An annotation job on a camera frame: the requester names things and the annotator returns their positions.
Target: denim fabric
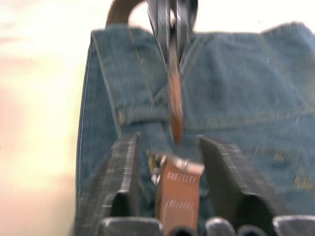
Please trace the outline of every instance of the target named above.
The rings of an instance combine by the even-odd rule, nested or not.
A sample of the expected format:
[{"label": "denim fabric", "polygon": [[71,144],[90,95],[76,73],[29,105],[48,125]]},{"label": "denim fabric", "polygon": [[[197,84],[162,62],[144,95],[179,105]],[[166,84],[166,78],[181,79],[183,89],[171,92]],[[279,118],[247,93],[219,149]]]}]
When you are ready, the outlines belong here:
[{"label": "denim fabric", "polygon": [[[123,134],[140,132],[141,214],[153,215],[146,150],[201,161],[197,135],[239,146],[296,214],[315,214],[315,36],[303,24],[261,34],[197,34],[182,71],[183,145],[168,125],[167,73],[154,37],[116,25],[93,31],[78,136],[77,214]],[[199,228],[213,216],[201,180]]]}]

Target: leather strap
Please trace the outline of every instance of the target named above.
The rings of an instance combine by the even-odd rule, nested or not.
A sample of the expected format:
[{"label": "leather strap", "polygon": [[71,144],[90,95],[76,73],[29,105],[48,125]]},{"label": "leather strap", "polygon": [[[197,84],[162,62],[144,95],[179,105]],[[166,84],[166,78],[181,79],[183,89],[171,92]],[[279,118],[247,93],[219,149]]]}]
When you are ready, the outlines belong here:
[{"label": "leather strap", "polygon": [[203,169],[199,164],[183,171],[166,160],[157,188],[155,216],[168,235],[177,227],[197,230],[199,211],[199,181]]},{"label": "leather strap", "polygon": [[126,24],[128,25],[131,11],[143,0],[115,0],[113,1],[106,20],[109,24]]}]

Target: blurry background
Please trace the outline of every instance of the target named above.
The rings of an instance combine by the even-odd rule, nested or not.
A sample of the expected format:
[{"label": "blurry background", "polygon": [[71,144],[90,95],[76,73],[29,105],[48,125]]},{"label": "blurry background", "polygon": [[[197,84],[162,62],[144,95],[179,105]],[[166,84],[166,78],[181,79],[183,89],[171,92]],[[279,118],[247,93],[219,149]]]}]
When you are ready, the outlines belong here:
[{"label": "blurry background", "polygon": [[[0,235],[65,236],[90,31],[111,0],[0,0]],[[308,0],[199,0],[197,31],[304,22]],[[142,4],[130,23],[151,30]]]}]

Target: blue denim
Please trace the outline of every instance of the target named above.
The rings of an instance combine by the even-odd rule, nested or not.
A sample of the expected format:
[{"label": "blue denim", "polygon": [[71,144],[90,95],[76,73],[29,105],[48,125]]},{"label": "blue denim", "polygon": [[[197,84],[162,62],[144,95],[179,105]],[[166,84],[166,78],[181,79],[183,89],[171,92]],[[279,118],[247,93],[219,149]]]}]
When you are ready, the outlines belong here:
[{"label": "blue denim", "polygon": [[[238,145],[295,214],[315,214],[315,36],[299,23],[261,34],[197,34],[182,71],[183,144],[168,125],[167,73],[154,37],[124,25],[93,31],[82,95],[76,214],[110,148],[140,132],[141,214],[156,187],[146,150],[201,161],[198,135]],[[201,179],[199,228],[215,215]]]}]

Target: jeans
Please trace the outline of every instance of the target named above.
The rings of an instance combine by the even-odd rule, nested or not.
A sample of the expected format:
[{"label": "jeans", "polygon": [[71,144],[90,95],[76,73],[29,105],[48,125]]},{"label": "jeans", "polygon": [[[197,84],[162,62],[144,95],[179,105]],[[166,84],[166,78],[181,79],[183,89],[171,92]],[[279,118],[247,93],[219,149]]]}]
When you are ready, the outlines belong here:
[{"label": "jeans", "polygon": [[[183,63],[182,97],[184,137],[177,147],[155,38],[124,25],[92,32],[77,145],[77,216],[111,146],[134,132],[141,133],[143,216],[153,216],[156,191],[146,150],[200,162],[197,135],[236,144],[293,213],[315,214],[315,36],[306,26],[197,34]],[[201,232],[215,212],[205,176],[200,188]]]}]

